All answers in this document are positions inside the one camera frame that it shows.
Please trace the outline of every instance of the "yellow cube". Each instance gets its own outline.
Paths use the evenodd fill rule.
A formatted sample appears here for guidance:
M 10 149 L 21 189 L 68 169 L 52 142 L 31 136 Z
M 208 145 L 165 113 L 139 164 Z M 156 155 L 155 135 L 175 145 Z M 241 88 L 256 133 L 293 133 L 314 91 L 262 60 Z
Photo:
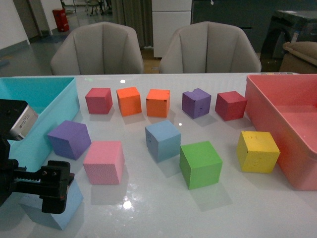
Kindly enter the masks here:
M 269 132 L 242 131 L 237 146 L 241 171 L 271 173 L 280 151 Z

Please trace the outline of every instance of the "curtain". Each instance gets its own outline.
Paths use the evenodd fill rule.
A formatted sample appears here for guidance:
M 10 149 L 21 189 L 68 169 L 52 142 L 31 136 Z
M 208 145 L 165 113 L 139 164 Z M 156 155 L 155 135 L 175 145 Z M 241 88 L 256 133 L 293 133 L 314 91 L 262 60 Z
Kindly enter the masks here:
M 111 0 L 115 23 L 135 29 L 140 48 L 153 46 L 152 0 Z

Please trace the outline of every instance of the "white cabinet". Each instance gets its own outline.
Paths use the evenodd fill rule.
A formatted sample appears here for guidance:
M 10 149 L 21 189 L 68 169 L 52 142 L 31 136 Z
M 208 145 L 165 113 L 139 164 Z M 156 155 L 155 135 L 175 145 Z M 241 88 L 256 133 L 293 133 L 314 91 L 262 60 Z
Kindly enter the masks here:
M 154 57 L 163 57 L 174 31 L 191 23 L 192 0 L 152 0 Z

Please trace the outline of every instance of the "gray floor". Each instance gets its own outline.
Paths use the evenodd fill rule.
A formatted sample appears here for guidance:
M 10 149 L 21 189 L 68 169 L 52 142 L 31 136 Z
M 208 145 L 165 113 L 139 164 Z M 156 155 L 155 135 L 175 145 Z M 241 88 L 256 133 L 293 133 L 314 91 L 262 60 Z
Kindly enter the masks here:
M 73 9 L 72 7 L 66 7 L 68 12 Z M 76 7 L 76 13 L 67 14 L 70 30 L 67 32 L 56 31 L 56 34 L 53 35 L 53 41 L 49 38 L 48 40 L 41 39 L 3 56 L 0 59 L 0 77 L 52 75 L 50 61 L 62 44 L 63 39 L 73 29 L 101 21 L 113 22 L 112 14 L 96 15 L 94 13 L 90 16 L 90 12 L 87 15 L 85 10 L 84 6 L 78 6 Z

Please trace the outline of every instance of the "robotic arm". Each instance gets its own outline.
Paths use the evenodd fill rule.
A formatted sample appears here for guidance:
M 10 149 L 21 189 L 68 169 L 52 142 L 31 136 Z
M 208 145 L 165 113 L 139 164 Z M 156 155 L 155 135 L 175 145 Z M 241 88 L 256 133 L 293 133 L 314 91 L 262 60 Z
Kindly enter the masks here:
M 70 164 L 48 161 L 38 171 L 27 172 L 9 159 L 9 140 L 23 139 L 38 115 L 25 102 L 0 99 L 0 206 L 13 192 L 37 194 L 43 199 L 42 212 L 60 214 L 66 208 L 68 188 L 74 180 Z

